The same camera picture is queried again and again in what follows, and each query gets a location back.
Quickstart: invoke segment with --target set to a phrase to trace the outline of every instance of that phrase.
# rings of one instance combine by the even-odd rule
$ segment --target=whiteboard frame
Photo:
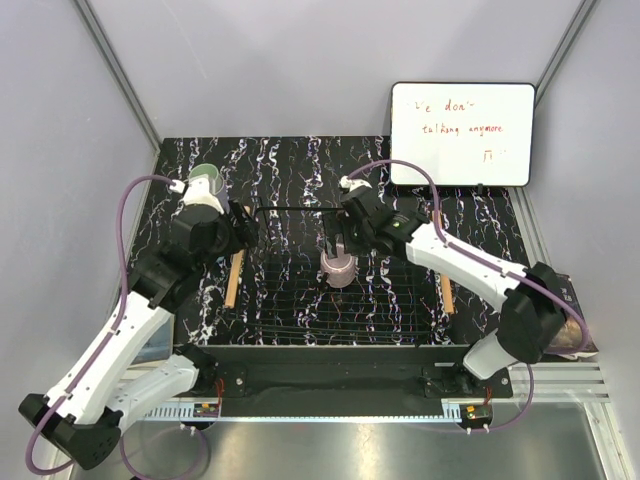
[[[532,108],[531,108],[531,142],[529,145],[529,168],[527,171],[527,180],[522,183],[514,183],[514,184],[476,184],[476,185],[469,185],[469,184],[450,184],[450,183],[436,183],[437,185],[443,186],[443,187],[476,187],[476,186],[483,186],[483,187],[525,187],[527,185],[529,185],[529,182],[531,181],[531,158],[532,158],[532,153],[533,153],[533,134],[535,131],[535,106],[536,106],[536,98],[538,96],[538,89],[537,87],[531,83],[531,82],[418,82],[418,81],[398,81],[396,83],[394,83],[391,86],[391,103],[390,103],[390,111],[389,111],[389,116],[391,117],[390,119],[390,158],[394,159],[394,160],[405,160],[408,161],[407,159],[404,158],[394,158],[393,157],[393,89],[396,87],[396,85],[405,85],[405,84],[411,84],[411,85],[516,85],[516,86],[529,86],[533,89],[533,104],[532,104]],[[391,183],[393,185],[397,185],[399,187],[419,187],[419,186],[424,186],[427,185],[426,183],[426,179],[424,180],[424,182],[422,183],[395,183],[393,181],[393,169],[394,169],[395,165],[391,165],[391,169],[390,169],[390,174],[389,174],[389,179],[391,181]]]

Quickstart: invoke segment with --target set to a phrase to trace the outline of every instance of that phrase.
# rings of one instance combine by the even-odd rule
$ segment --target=cable connector
[[[342,188],[343,190],[352,192],[358,187],[371,188],[371,184],[366,180],[361,180],[361,179],[351,180],[350,178],[347,178],[346,175],[340,179],[340,188]]]
[[[173,180],[173,183],[169,185],[169,190],[175,193],[183,194],[187,189],[187,184],[180,180]]]

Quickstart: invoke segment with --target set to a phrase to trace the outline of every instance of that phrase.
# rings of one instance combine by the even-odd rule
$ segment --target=whiteboard
[[[524,186],[531,167],[535,88],[530,84],[396,83],[391,158],[414,163],[437,185]],[[396,185],[426,185],[391,166]]]

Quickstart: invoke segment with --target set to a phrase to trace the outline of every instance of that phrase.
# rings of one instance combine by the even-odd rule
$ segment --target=metal floor
[[[496,405],[495,424],[516,412]],[[146,476],[172,478],[194,460],[197,441],[179,430],[138,423],[127,433],[131,463]],[[446,425],[220,423],[207,430],[211,480],[592,480],[604,479],[587,418],[579,405],[534,404],[511,429],[468,437],[425,431]],[[118,452],[74,480],[129,480]]]

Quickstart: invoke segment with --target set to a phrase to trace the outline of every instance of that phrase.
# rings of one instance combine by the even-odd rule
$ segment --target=metal frame
[[[140,128],[147,137],[147,140],[149,140],[149,143],[151,143],[151,146],[156,150],[156,153],[159,152],[162,139],[160,138],[160,135],[158,135],[158,132],[142,106],[142,102],[140,102],[133,85],[131,85],[127,74],[122,68],[120,61],[109,42],[109,38],[107,37],[107,34],[89,0],[71,0],[71,3],[76,8],[80,19],[87,27],[98,52],[100,52],[100,56],[107,64],[107,68],[111,72],[118,88],[120,88],[122,96],[127,102],[127,105],[129,105],[131,113],[135,116]]]
[[[79,10],[83,21],[91,32],[98,49],[105,58],[109,69],[121,88],[123,96],[138,119],[147,138],[155,148],[160,145],[160,138],[146,115],[142,104],[117,60],[107,37],[100,26],[88,0],[72,0]],[[553,81],[563,61],[567,58],[572,45],[590,15],[595,10],[598,0],[582,0],[573,18],[569,22],[557,48],[551,56],[544,72],[537,83],[536,106],[544,98],[549,85]],[[510,188],[515,215],[520,226],[530,262],[544,261],[550,263],[548,251],[540,234],[531,200],[524,188]],[[517,403],[528,394],[527,371],[523,365],[510,368],[513,398],[494,399],[496,403]],[[126,380],[144,373],[145,369],[134,367],[127,372]],[[534,402],[579,403],[587,414],[591,433],[595,440],[598,455],[608,479],[634,478],[633,467],[624,442],[620,435],[608,391],[597,362],[586,360],[576,363],[540,363],[533,367],[535,378]],[[445,402],[443,407],[455,412],[455,399]],[[66,460],[63,454],[55,451],[50,457],[49,466],[60,464]],[[71,469],[53,475],[52,480],[69,479]]]

